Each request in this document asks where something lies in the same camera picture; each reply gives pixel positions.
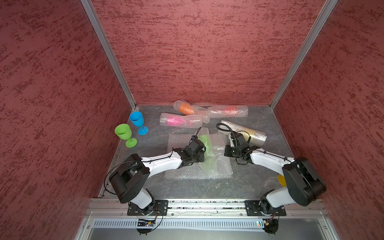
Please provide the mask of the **dark green glass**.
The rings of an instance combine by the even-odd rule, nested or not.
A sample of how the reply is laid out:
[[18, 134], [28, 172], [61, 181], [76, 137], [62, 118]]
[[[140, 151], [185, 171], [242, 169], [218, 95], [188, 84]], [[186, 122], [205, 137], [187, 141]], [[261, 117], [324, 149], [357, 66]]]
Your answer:
[[199, 140], [205, 145], [204, 162], [200, 166], [208, 179], [214, 178], [217, 174], [217, 158], [215, 156], [214, 147], [209, 134], [208, 128], [201, 128], [198, 133]]

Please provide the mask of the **yellow glass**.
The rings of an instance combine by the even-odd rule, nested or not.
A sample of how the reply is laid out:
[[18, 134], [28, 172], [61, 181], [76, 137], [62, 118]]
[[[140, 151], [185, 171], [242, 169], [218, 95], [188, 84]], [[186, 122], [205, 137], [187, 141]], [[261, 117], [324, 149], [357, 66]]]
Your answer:
[[221, 123], [230, 127], [233, 130], [233, 132], [242, 134], [245, 140], [248, 140], [249, 138], [251, 138], [250, 143], [258, 147], [262, 147], [267, 140], [267, 136], [263, 132], [249, 129], [229, 121], [221, 121]]

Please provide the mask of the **blue glass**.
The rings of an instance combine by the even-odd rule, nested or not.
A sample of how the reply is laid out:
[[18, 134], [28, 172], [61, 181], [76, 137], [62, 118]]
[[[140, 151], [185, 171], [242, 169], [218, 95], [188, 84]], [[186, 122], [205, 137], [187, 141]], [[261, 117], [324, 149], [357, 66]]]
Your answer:
[[144, 116], [141, 112], [133, 112], [130, 114], [129, 120], [134, 126], [138, 128], [139, 135], [146, 135], [149, 131], [147, 127], [144, 126]]

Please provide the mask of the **light green wine glass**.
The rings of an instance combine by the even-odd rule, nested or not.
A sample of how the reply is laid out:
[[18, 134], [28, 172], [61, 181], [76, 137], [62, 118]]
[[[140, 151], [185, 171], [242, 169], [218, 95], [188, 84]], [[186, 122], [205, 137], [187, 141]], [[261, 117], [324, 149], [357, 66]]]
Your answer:
[[137, 140], [132, 138], [132, 130], [128, 124], [120, 124], [115, 128], [115, 134], [126, 141], [127, 148], [133, 148], [137, 145]]

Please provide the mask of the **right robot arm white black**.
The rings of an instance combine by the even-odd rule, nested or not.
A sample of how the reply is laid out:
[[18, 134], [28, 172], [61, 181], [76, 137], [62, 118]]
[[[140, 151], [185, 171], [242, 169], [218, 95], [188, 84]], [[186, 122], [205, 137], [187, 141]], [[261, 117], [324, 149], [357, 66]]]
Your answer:
[[280, 207], [290, 204], [306, 207], [326, 192], [326, 184], [307, 158], [283, 157], [258, 146], [250, 146], [250, 137], [246, 140], [241, 133], [224, 123], [218, 123], [216, 128], [230, 133], [231, 144], [225, 148], [226, 157], [241, 160], [240, 165], [262, 166], [283, 176], [285, 187], [271, 190], [260, 197], [256, 209], [262, 215], [271, 216]]

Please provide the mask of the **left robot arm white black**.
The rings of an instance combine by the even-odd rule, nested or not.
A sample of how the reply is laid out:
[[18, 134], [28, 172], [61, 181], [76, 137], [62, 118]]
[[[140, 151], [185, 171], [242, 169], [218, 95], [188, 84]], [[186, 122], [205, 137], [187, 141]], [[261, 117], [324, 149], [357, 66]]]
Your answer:
[[151, 212], [156, 201], [144, 188], [147, 179], [166, 171], [202, 163], [205, 151], [205, 144], [197, 136], [192, 136], [185, 148], [172, 149], [168, 154], [143, 158], [132, 154], [107, 174], [106, 181], [112, 185], [120, 203], [134, 204], [141, 210]]

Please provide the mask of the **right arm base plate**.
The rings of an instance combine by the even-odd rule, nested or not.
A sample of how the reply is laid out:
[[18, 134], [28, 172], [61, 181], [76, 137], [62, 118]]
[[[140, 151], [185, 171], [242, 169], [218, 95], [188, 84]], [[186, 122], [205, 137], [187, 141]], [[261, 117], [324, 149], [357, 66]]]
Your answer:
[[284, 206], [273, 208], [267, 201], [247, 200], [244, 201], [247, 216], [257, 217], [285, 217], [287, 215]]

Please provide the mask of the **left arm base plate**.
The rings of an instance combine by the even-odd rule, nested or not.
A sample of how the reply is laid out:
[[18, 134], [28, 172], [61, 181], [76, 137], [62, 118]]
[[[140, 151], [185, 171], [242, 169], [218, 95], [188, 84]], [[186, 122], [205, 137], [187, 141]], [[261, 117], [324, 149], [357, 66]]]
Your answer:
[[147, 207], [141, 209], [138, 205], [134, 203], [129, 203], [127, 216], [146, 217], [155, 216], [155, 214], [159, 214], [160, 216], [166, 216], [168, 212], [168, 205], [168, 200], [153, 200]]

